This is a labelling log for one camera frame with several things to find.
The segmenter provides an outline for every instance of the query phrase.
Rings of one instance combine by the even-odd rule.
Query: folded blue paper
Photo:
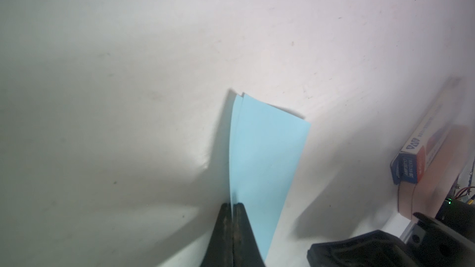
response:
[[[236,96],[229,138],[231,203],[243,203],[265,260],[310,123],[244,95]]]

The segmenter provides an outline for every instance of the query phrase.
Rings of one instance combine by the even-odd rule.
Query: red wire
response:
[[[460,195],[465,193],[467,190],[473,189],[473,188],[475,188],[475,187],[464,187],[464,188],[460,189],[460,191],[458,191],[457,194],[455,194],[455,199],[463,197],[463,196],[460,196]]]
[[[463,194],[463,195],[461,195],[461,196],[458,196],[456,199],[460,199],[460,198],[465,197],[465,196],[467,196],[467,195],[468,195],[468,192],[466,192],[465,194]]]

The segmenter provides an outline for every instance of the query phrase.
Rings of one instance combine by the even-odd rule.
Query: white backdrop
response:
[[[0,265],[198,266],[233,92],[312,123],[269,267],[400,235],[389,162],[473,74],[474,23],[474,0],[0,0]]]

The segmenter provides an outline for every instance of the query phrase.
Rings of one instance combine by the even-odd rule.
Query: cardboard box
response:
[[[426,175],[417,184],[402,181],[399,185],[398,208],[404,217],[417,222],[412,215],[422,212],[434,218],[465,167],[472,149],[472,132],[467,126],[455,125],[434,161],[427,168]]]
[[[391,163],[395,183],[418,183],[447,137],[465,95],[462,78],[450,78],[419,126]]]

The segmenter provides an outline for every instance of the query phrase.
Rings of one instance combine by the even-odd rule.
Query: wire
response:
[[[468,193],[465,193],[465,194],[463,194],[463,195],[461,195],[461,196],[458,196],[456,199],[460,199],[460,198],[465,197],[465,196],[467,196],[467,195],[468,195]]]
[[[463,193],[467,192],[467,190],[470,190],[470,189],[473,189],[475,187],[464,187],[464,188],[461,188],[460,191],[457,192],[457,194],[455,194],[455,199],[458,199],[460,197],[463,197],[461,196]]]
[[[470,173],[470,178],[468,179],[469,187],[472,185],[472,177],[474,175],[474,168],[475,168],[475,159],[474,159],[474,163],[472,164],[472,172]]]

